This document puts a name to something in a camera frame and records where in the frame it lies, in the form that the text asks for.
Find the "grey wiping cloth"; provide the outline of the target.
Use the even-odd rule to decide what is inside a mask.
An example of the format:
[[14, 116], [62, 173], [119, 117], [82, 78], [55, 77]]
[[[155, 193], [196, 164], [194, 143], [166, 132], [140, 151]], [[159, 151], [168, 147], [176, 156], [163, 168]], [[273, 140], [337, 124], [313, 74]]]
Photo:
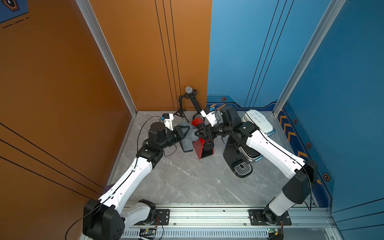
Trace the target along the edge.
[[185, 122], [180, 123], [178, 127], [181, 128], [184, 136], [184, 138], [180, 142], [183, 152], [192, 152], [194, 150], [193, 143], [200, 139], [200, 137], [198, 136], [198, 128], [191, 125], [190, 123]]

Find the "red coffee machine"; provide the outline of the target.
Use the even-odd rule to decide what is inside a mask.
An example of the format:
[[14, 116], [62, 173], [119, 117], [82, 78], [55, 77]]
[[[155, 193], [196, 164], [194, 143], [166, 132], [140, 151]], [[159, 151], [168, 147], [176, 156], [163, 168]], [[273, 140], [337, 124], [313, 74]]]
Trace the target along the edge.
[[[192, 125], [195, 127], [204, 127], [205, 124], [203, 122], [203, 119], [196, 118], [192, 121]], [[198, 159], [203, 159], [209, 156], [212, 156], [214, 154], [214, 149], [206, 150], [205, 149], [205, 140], [199, 139], [198, 141], [195, 141], [193, 143], [194, 150], [197, 154]]]

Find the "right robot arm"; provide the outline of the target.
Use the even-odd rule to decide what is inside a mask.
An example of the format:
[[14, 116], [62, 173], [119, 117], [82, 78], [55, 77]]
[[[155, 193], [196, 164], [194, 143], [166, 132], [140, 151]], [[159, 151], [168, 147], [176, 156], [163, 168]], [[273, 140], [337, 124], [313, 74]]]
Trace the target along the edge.
[[263, 218], [267, 224], [280, 223], [290, 208], [311, 196], [318, 179], [317, 163], [295, 156], [273, 141], [264, 127], [267, 120], [260, 113], [249, 110], [241, 118], [235, 107], [223, 106], [219, 110], [205, 108], [200, 115], [209, 122], [197, 126], [197, 136], [204, 140], [204, 148], [211, 150], [215, 138], [228, 137], [225, 159], [235, 174], [247, 177], [253, 170], [251, 163], [263, 157], [288, 179], [279, 194], [264, 208]]

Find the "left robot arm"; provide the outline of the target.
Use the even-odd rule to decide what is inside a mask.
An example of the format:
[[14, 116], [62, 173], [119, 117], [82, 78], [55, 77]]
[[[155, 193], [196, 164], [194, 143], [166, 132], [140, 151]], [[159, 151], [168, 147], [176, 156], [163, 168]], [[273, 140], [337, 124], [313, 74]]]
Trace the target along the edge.
[[156, 204], [140, 200], [124, 211], [124, 207], [141, 181], [155, 168], [168, 147], [180, 144], [183, 150], [193, 150], [199, 139], [198, 129], [181, 123], [169, 129], [163, 122], [151, 124], [148, 138], [138, 150], [133, 163], [120, 179], [98, 200], [84, 206], [83, 234], [93, 240], [118, 240], [125, 228], [137, 223], [152, 225], [156, 221]]

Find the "white coffee machine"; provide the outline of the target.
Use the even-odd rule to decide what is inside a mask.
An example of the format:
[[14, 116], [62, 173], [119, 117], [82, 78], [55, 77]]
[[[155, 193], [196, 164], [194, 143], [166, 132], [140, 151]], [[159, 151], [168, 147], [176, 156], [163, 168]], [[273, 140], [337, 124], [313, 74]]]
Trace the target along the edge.
[[267, 136], [271, 136], [276, 132], [275, 127], [270, 123], [270, 121], [257, 110], [246, 111], [245, 115], [242, 117], [242, 121], [254, 123], [260, 131]]

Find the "black coffee machine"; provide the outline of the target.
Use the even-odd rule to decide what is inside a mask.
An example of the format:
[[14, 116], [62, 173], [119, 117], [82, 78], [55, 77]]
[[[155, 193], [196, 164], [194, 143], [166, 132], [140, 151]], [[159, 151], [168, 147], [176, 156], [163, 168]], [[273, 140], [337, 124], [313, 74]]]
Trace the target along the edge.
[[223, 153], [224, 159], [232, 172], [238, 178], [246, 178], [253, 172], [252, 163], [263, 159], [263, 156], [257, 151], [250, 149], [244, 150], [233, 137], [229, 136]]

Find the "purple toy cube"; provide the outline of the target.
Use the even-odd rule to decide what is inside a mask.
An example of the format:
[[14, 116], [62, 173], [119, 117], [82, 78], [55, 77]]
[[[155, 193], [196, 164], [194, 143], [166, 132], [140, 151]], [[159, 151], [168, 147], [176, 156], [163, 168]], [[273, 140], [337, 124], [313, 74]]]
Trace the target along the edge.
[[103, 194], [105, 194], [106, 192], [108, 192], [114, 185], [107, 185], [105, 188], [104, 188], [104, 192]]

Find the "left green circuit board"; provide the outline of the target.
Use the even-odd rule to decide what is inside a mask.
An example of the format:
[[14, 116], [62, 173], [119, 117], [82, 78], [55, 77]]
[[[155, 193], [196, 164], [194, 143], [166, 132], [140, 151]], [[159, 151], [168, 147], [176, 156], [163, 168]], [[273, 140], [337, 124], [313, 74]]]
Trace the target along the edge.
[[154, 240], [157, 236], [156, 228], [145, 228], [139, 230], [139, 240]]

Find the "green circuit board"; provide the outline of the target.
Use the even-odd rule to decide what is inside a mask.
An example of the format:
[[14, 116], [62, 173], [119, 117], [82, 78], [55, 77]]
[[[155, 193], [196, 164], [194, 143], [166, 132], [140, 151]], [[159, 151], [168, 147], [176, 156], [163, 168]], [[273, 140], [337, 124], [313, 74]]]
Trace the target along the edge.
[[269, 236], [267, 240], [283, 240], [284, 239], [284, 231], [281, 229], [271, 229], [269, 232]]
[[154, 240], [157, 236], [156, 228], [145, 228], [139, 230], [139, 240]]

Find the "right green circuit board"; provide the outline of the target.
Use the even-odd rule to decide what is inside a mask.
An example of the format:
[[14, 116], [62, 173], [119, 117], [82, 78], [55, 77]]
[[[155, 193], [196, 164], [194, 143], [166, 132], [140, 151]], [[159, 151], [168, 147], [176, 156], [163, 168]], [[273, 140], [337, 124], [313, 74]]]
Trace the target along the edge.
[[281, 229], [271, 229], [269, 232], [269, 236], [267, 240], [283, 240], [284, 239], [284, 231]]

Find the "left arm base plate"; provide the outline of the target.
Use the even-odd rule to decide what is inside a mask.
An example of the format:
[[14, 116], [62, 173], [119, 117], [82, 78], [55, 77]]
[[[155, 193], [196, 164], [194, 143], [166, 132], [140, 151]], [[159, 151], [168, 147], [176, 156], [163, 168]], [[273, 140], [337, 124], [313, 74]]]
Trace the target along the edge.
[[170, 209], [156, 209], [156, 213], [150, 213], [149, 218], [143, 222], [137, 223], [137, 225], [157, 225], [160, 223], [163, 226], [167, 226], [170, 220]]

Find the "aluminium front rail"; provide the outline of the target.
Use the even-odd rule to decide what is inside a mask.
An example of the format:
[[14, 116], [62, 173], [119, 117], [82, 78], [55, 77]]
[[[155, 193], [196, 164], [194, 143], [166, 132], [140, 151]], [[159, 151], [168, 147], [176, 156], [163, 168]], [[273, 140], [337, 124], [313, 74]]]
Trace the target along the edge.
[[[166, 214], [167, 227], [174, 228], [256, 228], [273, 227], [266, 222], [264, 209], [255, 205], [157, 205], [158, 212]], [[305, 207], [289, 209], [276, 217], [276, 227], [283, 228], [336, 228], [337, 225], [325, 208]]]

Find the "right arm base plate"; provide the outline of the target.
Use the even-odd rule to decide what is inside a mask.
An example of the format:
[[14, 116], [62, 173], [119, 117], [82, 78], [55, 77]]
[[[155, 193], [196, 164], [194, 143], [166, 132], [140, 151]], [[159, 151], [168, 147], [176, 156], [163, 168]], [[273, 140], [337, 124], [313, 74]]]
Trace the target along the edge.
[[249, 219], [252, 226], [291, 226], [292, 221], [288, 211], [281, 216], [276, 216], [271, 211], [265, 211], [262, 209], [250, 209], [248, 210]]

